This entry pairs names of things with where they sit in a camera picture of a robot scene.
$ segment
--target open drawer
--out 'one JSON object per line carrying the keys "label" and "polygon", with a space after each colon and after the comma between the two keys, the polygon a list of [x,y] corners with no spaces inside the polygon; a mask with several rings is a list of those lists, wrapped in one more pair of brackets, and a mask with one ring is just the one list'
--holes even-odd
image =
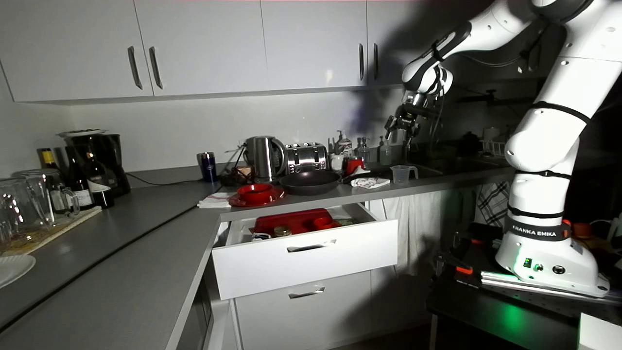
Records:
{"label": "open drawer", "polygon": [[227,243],[211,249],[219,300],[396,265],[396,220],[374,222],[357,205],[326,210],[353,224],[244,241],[254,218],[231,222]]}

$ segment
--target red bowl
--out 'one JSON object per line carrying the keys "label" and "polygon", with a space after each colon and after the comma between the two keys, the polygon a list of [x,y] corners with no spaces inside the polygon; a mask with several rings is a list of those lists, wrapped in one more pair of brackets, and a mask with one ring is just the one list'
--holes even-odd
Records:
{"label": "red bowl", "polygon": [[242,206],[262,206],[281,197],[281,191],[267,183],[250,183],[236,189],[236,199]]}

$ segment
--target kettle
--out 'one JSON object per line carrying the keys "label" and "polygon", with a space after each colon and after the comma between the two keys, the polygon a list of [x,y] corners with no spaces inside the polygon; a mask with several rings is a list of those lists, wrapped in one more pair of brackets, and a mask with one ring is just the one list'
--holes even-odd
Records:
{"label": "kettle", "polygon": [[271,136],[252,136],[242,144],[242,156],[258,183],[271,183],[285,173],[285,146]]}

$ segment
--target coffee maker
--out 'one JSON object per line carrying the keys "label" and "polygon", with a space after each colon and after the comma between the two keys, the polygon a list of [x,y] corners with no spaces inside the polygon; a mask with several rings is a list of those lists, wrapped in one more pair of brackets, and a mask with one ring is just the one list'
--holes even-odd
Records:
{"label": "coffee maker", "polygon": [[122,170],[120,136],[98,129],[69,131],[60,135],[67,148],[77,156],[77,164],[85,168],[87,162],[96,160],[108,179],[110,195],[120,197],[129,193],[129,183]]}

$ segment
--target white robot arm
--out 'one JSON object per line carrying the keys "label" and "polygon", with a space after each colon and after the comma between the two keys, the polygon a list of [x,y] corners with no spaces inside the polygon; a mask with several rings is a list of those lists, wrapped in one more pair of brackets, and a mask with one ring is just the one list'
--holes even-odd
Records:
{"label": "white robot arm", "polygon": [[437,41],[404,68],[405,101],[419,105],[450,86],[442,59],[493,51],[518,35],[534,16],[561,24],[567,41],[536,101],[505,146],[516,170],[497,263],[509,276],[483,275],[497,286],[602,298],[608,282],[592,255],[563,238],[563,203],[578,135],[622,72],[622,0],[497,0],[466,28]]}

